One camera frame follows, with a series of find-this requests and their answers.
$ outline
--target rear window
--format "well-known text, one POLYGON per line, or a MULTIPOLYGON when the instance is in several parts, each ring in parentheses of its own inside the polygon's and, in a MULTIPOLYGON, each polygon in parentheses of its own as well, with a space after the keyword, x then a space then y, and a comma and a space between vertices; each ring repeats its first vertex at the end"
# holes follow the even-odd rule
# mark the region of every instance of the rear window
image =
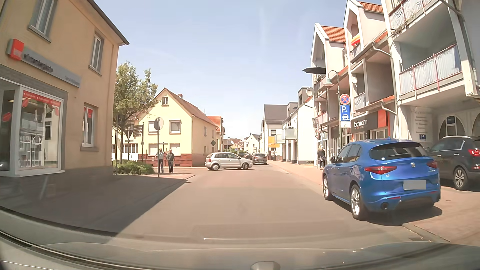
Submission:
POLYGON ((425 149, 421 144, 415 142, 385 144, 370 149, 370 157, 374 160, 396 160, 426 156, 428 155, 425 149))

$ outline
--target red roof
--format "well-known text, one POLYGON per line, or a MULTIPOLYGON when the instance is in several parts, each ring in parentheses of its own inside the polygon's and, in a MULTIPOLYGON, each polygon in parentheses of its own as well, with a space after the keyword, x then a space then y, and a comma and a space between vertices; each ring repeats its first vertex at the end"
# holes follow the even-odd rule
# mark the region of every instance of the red roof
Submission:
POLYGON ((345 43, 345 30, 343 27, 322 26, 330 41, 345 43))
POLYGON ((373 11, 373 12, 380 12, 380 13, 384 12, 384 10, 382 8, 382 5, 372 4, 372 3, 367 3, 367 2, 360 2, 360 1, 359 1, 359 3, 363 6, 364 10, 373 11))
POLYGON ((217 126, 216 131, 220 132, 220 126, 222 124, 222 117, 220 115, 207 116, 207 117, 217 126))

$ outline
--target woman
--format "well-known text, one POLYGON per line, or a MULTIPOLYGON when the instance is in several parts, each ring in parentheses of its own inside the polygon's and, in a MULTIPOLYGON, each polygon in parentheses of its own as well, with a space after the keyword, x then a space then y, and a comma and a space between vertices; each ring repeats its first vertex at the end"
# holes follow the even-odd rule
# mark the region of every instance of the woman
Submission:
POLYGON ((318 147, 317 158, 318 162, 320 163, 320 168, 323 169, 323 167, 325 167, 325 150, 323 149, 322 145, 318 147))

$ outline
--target windshield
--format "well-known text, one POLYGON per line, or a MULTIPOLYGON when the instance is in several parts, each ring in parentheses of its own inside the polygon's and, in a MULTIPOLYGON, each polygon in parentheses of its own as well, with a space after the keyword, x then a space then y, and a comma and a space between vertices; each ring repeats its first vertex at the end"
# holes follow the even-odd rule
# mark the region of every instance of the windshield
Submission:
POLYGON ((480 246, 478 11, 0 0, 1 260, 320 269, 319 250, 480 246))

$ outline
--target sky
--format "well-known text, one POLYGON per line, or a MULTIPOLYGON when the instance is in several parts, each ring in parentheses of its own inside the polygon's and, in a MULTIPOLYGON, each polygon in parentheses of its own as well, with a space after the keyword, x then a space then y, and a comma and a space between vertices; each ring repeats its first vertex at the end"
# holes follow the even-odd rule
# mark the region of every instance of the sky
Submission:
MULTIPOLYGON (((366 0, 380 4, 380 0, 366 0)), ((259 134, 264 104, 297 101, 312 77, 314 24, 343 26, 347 0, 96 0, 130 42, 142 77, 224 118, 226 137, 259 134)))

